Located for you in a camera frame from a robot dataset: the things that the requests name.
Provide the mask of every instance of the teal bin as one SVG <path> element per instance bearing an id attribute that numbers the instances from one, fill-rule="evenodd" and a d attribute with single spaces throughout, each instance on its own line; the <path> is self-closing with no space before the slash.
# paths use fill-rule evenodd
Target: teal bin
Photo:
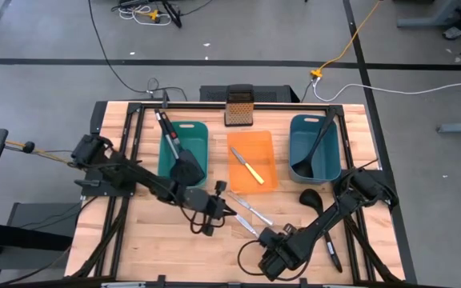
<path id="1" fill-rule="evenodd" d="M 190 150 L 202 167 L 206 177 L 195 187 L 203 186 L 207 179 L 207 167 L 209 166 L 209 130 L 206 124 L 194 121 L 172 122 L 178 135 L 182 148 Z M 170 177 L 170 169 L 175 164 L 174 155 L 171 152 L 165 137 L 161 137 L 159 144 L 158 176 Z"/>
<path id="2" fill-rule="evenodd" d="M 296 174 L 291 168 L 302 161 L 312 148 L 323 124 L 325 116 L 300 114 L 291 120 L 289 132 L 289 176 L 297 183 L 320 184 L 335 180 L 341 174 L 339 157 L 339 139 L 337 125 L 331 123 L 327 134 L 319 143 L 312 158 L 313 178 L 305 178 Z"/>

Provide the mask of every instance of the cheese grater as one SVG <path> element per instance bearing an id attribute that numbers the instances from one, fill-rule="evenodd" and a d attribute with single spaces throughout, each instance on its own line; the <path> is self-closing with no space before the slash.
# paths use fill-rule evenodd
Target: cheese grater
<path id="1" fill-rule="evenodd" d="M 226 92 L 225 126 L 254 124 L 254 87 L 250 84 L 229 85 Z"/>

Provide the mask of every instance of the gray floor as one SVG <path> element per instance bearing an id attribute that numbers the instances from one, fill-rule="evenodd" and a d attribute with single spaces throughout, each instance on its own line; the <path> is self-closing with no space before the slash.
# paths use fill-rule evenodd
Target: gray floor
<path id="1" fill-rule="evenodd" d="M 86 2 L 62 3 L 13 0 L 0 22 L 0 58 L 101 59 Z M 186 16 L 182 30 L 124 21 L 110 12 L 113 0 L 93 3 L 110 58 L 325 61 L 337 56 L 350 39 L 343 4 L 335 0 L 310 0 L 306 5 L 301 0 L 214 0 Z M 201 3 L 186 0 L 181 5 L 189 10 Z M 357 22 L 374 3 L 351 0 Z M 438 29 L 395 27 L 396 17 L 433 9 L 384 1 L 360 34 L 366 61 L 461 64 L 461 57 L 456 60 L 461 39 L 445 42 Z M 341 61 L 355 62 L 354 51 Z M 118 66 L 116 70 L 135 88 L 145 88 L 150 77 L 162 86 L 180 86 L 191 101 L 198 99 L 201 85 L 291 85 L 302 95 L 309 81 L 309 68 Z M 450 71 L 369 70 L 369 75 L 372 85 L 399 90 L 461 81 L 461 72 Z M 330 98 L 347 83 L 361 83 L 357 70 L 326 69 L 319 93 Z M 175 92 L 170 96 L 181 99 Z M 72 149 L 88 131 L 95 101 L 143 97 L 124 88 L 105 66 L 0 66 L 0 127 L 9 130 L 9 139 L 31 140 L 47 149 Z M 417 278 L 422 284 L 461 287 L 461 135 L 435 132 L 440 123 L 461 122 L 461 87 L 421 96 L 375 92 L 375 99 Z M 307 102 L 317 100 L 308 94 Z M 351 88 L 336 102 L 365 103 L 363 90 Z M 73 180 L 81 177 L 55 162 L 5 151 L 0 161 L 0 223 L 6 222 L 14 202 L 77 201 L 79 188 Z M 25 272 L 10 272 L 2 279 Z"/>

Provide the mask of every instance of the wooden table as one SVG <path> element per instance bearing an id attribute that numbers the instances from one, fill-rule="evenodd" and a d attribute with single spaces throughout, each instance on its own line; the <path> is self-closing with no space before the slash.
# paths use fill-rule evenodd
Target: wooden table
<path id="1" fill-rule="evenodd" d="M 128 102 L 108 102 L 102 123 L 101 136 L 109 138 L 118 149 Z M 370 127 L 363 105 L 343 105 L 351 153 L 356 166 L 377 158 L 371 138 Z M 291 119 L 296 114 L 324 114 L 304 110 L 256 110 L 252 127 L 226 128 L 223 125 L 223 110 L 170 109 L 171 121 L 191 120 L 206 123 L 210 133 L 210 158 L 206 189 L 213 193 L 217 180 L 228 179 L 226 134 L 240 130 L 269 130 L 274 142 L 275 161 L 279 186 L 268 194 L 249 194 L 244 198 L 259 212 L 275 222 L 281 230 L 286 223 L 306 226 L 315 217 L 315 212 L 298 202 L 300 193 L 306 188 L 316 189 L 323 198 L 325 207 L 333 203 L 330 184 L 314 186 L 294 183 L 287 172 L 288 137 Z M 136 119 L 133 119 L 131 135 L 134 135 Z M 146 110 L 139 143 L 138 160 L 144 167 L 157 172 L 161 130 L 152 109 Z M 132 141 L 126 149 L 129 157 Z M 342 167 L 344 161 L 341 146 Z M 376 164 L 369 166 L 375 169 Z M 265 277 L 244 274 L 238 267 L 236 256 L 239 247 L 254 238 L 234 218 L 226 225 L 215 229 L 213 237 L 190 232 L 188 221 L 178 207 L 165 205 L 155 199 L 144 186 L 138 185 L 137 193 L 130 201 L 126 228 L 122 243 L 118 280 L 155 281 L 160 274 L 168 282 L 268 282 Z M 260 233 L 264 223 L 233 199 L 228 204 L 238 211 Z M 66 275 L 74 273 L 90 256 L 101 238 L 107 198 L 98 198 L 80 215 L 70 251 Z M 404 278 L 398 245 L 392 226 L 391 215 L 384 203 L 364 209 L 369 241 L 379 257 L 399 278 Z M 324 241 L 318 241 L 311 263 L 304 273 L 309 283 L 352 283 L 350 261 L 347 253 L 344 225 L 340 222 L 330 231 L 335 249 L 343 264 L 340 274 L 334 267 Z M 360 246 L 356 244 L 361 278 L 366 279 L 366 270 Z M 111 255 L 112 245 L 107 255 Z M 242 264 L 249 271 L 259 271 L 257 264 L 264 249 L 259 245 L 248 246 L 242 255 Z M 105 273 L 109 271 L 110 257 L 106 257 Z M 283 277 L 295 275 L 297 271 L 285 271 Z"/>

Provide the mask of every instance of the yellow cable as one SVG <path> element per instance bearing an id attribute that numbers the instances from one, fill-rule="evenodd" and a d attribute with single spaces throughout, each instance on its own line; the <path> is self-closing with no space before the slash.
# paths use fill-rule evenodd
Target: yellow cable
<path id="1" fill-rule="evenodd" d="M 364 24 L 366 24 L 367 20 L 369 19 L 369 17 L 373 14 L 373 12 L 375 12 L 376 8 L 378 7 L 378 5 L 380 4 L 380 1 L 378 0 L 375 4 L 375 6 L 373 7 L 373 9 L 371 9 L 371 12 L 369 12 L 369 14 L 367 15 L 367 17 L 364 19 L 364 21 L 362 21 L 362 24 L 360 24 L 359 28 L 357 28 L 357 30 L 355 31 L 355 33 L 353 34 L 353 37 L 351 38 L 350 42 L 348 42 L 348 45 L 346 45 L 346 47 L 344 48 L 343 52 L 339 55 L 339 57 L 337 58 L 333 58 L 332 60 L 326 62 L 325 64 L 321 65 L 321 67 L 319 67 L 317 70 L 312 70 L 311 71 L 311 75 L 314 76 L 314 77 L 322 77 L 323 76 L 323 73 L 322 73 L 322 70 L 323 68 L 325 68 L 325 66 L 329 65 L 330 63 L 332 62 L 336 62 L 338 61 L 340 58 L 342 58 L 344 56 L 344 54 L 348 51 L 348 49 L 350 49 L 350 46 L 351 44 L 353 43 L 353 40 L 355 40 L 355 38 L 357 37 L 357 35 L 359 34 L 359 31 L 362 29 L 362 27 L 364 26 Z"/>
<path id="2" fill-rule="evenodd" d="M 7 145 L 13 145 L 13 146 L 17 146 L 17 147 L 21 147 L 23 148 L 25 145 L 22 144 L 22 143 L 19 143 L 19 142 L 14 142 L 14 141 L 5 141 L 5 144 Z M 37 153 L 37 154 L 40 154 L 41 156 L 44 156 L 46 158 L 49 158 L 51 160 L 56 160 L 56 161 L 60 161 L 60 162 L 63 162 L 65 164 L 68 164 L 69 161 L 65 160 L 65 159 L 62 159 L 60 157 L 56 157 L 52 154 L 49 154 L 47 152 L 45 152 L 44 150 L 40 150 L 40 149 L 34 149 L 34 152 Z"/>

